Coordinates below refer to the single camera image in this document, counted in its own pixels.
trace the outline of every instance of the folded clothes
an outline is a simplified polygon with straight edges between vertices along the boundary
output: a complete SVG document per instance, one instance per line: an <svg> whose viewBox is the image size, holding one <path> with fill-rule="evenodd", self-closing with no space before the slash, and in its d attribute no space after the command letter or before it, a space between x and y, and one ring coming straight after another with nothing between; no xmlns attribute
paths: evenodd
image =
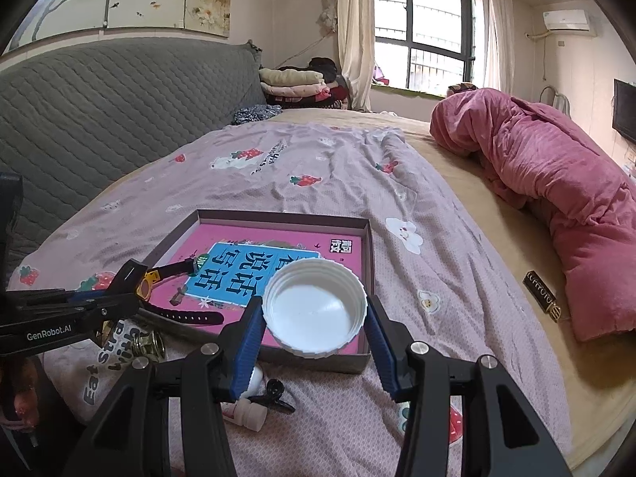
<svg viewBox="0 0 636 477"><path fill-rule="evenodd" d="M312 97L276 97L276 95L265 95L268 104L280 105L283 109L296 109L299 107L328 107L336 100L333 95L324 96L324 94L314 95Z"/></svg>
<svg viewBox="0 0 636 477"><path fill-rule="evenodd" d="M270 70L269 68L261 68L258 71L261 81L265 84L275 86L292 86L292 85L304 85L304 84L324 84L322 74L319 72L306 71L299 72L298 70Z"/></svg>
<svg viewBox="0 0 636 477"><path fill-rule="evenodd" d="M312 97L324 90L329 91L329 88L324 83L277 86L261 82L261 87L268 95L276 95L277 97Z"/></svg>
<svg viewBox="0 0 636 477"><path fill-rule="evenodd" d="M332 97L335 97L336 100L346 100L349 96L349 90L346 86L337 85L336 87L332 87L330 89Z"/></svg>
<svg viewBox="0 0 636 477"><path fill-rule="evenodd" d="M297 70L299 72L306 71L314 71L322 73L322 77L324 81L329 84L336 80L338 76L338 68L336 67L336 63L328 57L314 57L311 61L309 61L309 66L307 68L298 68L297 66L283 66L279 68L279 70Z"/></svg>

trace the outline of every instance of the window sill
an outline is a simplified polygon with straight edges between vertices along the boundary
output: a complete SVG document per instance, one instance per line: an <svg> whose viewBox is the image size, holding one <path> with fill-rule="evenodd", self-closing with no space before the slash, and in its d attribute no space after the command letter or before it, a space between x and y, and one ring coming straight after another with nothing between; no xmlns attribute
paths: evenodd
<svg viewBox="0 0 636 477"><path fill-rule="evenodd" d="M402 95L409 98L426 98L428 100L444 100L444 97L440 95L433 95L431 93L424 93L423 91L413 91L412 89L402 89L401 87L391 87L384 84L371 84L371 89L376 89L383 93L393 93L394 95Z"/></svg>

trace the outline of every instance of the blue gripper pad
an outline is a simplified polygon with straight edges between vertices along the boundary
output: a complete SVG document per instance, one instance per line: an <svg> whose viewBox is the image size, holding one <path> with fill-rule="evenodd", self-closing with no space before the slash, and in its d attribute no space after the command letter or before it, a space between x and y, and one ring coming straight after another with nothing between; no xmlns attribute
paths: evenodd
<svg viewBox="0 0 636 477"><path fill-rule="evenodd" d="M395 400L400 391L395 356L389 348L378 317L370 304L366 311L365 333L382 388Z"/></svg>
<svg viewBox="0 0 636 477"><path fill-rule="evenodd" d="M104 296L105 291L82 291L76 292L72 295L68 301L83 301L84 299L96 299L102 298Z"/></svg>
<svg viewBox="0 0 636 477"><path fill-rule="evenodd" d="M265 333L265 319L263 318L263 300L256 296L252 298L243 312L241 323L246 321L240 345L237 347L233 359L233 378L230 384L230 397L233 401L239 399L249 386L249 379L256 364L258 350L261 347Z"/></svg>

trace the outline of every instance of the wall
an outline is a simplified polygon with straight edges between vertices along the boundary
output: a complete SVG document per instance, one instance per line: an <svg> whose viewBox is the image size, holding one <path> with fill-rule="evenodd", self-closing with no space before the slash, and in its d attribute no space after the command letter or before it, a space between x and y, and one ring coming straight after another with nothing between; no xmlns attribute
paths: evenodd
<svg viewBox="0 0 636 477"><path fill-rule="evenodd" d="M324 37L318 24L322 12L321 0L273 0L273 58L274 66L302 51ZM312 57L329 57L338 61L338 38L326 37L306 53L285 62L286 65L307 66Z"/></svg>
<svg viewBox="0 0 636 477"><path fill-rule="evenodd" d="M513 95L532 100L534 79L534 43L525 35L533 34L532 8L523 0L513 0L514 83Z"/></svg>
<svg viewBox="0 0 636 477"><path fill-rule="evenodd" d="M430 122L430 115L439 102L437 99L421 97L417 94L413 97L405 97L404 95L386 93L383 89L374 87L371 88L370 98L371 109L376 113L393 111L398 116L423 122Z"/></svg>
<svg viewBox="0 0 636 477"><path fill-rule="evenodd" d="M535 74L532 96L546 84L554 85L570 100L572 119L612 158L622 165L636 152L612 129L614 79L636 82L636 64L616 30L592 0L577 0L533 9L535 33L546 30L546 10L585 9L597 31L597 37L551 35L545 40L546 81L543 81L543 40L534 45Z"/></svg>
<svg viewBox="0 0 636 477"><path fill-rule="evenodd" d="M171 36L193 37L206 41L220 41L222 43L241 44L248 39L263 49L263 65L273 65L273 35L272 35L272 0L231 0L230 37L224 39L201 32L170 28L128 28L113 30L92 30L69 33L59 37L51 37L36 43L20 47L0 57L0 70L13 65L28 57L47 50L70 46L88 41L102 41L116 37L148 37Z"/></svg>

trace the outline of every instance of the pink blanket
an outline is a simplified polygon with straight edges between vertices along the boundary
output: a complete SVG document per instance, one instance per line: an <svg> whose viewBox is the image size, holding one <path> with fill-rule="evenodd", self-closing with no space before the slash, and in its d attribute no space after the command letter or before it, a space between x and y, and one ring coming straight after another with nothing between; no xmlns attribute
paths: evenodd
<svg viewBox="0 0 636 477"><path fill-rule="evenodd" d="M441 101L430 133L457 155L478 152L495 193L548 223L579 340L636 328L636 187L580 127L480 89Z"/></svg>

